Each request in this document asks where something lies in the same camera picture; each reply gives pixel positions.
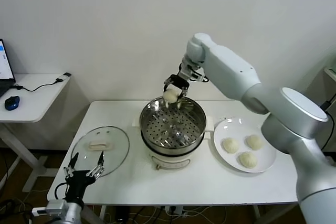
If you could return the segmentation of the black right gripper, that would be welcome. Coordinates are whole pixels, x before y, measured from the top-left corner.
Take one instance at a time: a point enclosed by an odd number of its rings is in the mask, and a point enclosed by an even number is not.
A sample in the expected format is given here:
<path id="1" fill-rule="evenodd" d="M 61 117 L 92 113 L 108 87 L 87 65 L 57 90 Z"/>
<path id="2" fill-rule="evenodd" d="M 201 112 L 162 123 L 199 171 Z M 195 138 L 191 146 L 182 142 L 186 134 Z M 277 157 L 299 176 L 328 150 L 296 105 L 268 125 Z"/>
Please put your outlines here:
<path id="1" fill-rule="evenodd" d="M 172 74 L 164 81 L 163 92 L 166 92 L 169 85 L 173 85 L 181 89 L 181 93 L 177 97 L 177 108 L 180 109 L 182 104 L 182 97 L 187 94 L 190 84 L 180 76 Z"/>

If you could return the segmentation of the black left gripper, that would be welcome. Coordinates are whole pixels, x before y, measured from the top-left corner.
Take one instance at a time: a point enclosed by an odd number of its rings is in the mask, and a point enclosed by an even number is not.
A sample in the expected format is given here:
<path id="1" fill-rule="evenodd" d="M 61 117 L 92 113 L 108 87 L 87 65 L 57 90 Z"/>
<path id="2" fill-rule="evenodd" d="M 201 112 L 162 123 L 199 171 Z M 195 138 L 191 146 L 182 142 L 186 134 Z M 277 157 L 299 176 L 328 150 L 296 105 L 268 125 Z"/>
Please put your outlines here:
<path id="1" fill-rule="evenodd" d="M 97 165 L 92 170 L 74 171 L 79 153 L 77 152 L 71 158 L 67 167 L 64 167 L 66 183 L 69 188 L 65 194 L 65 200 L 76 204 L 83 204 L 83 197 L 86 188 L 92 185 L 96 178 L 99 178 L 104 172 L 104 151 L 101 152 Z"/>

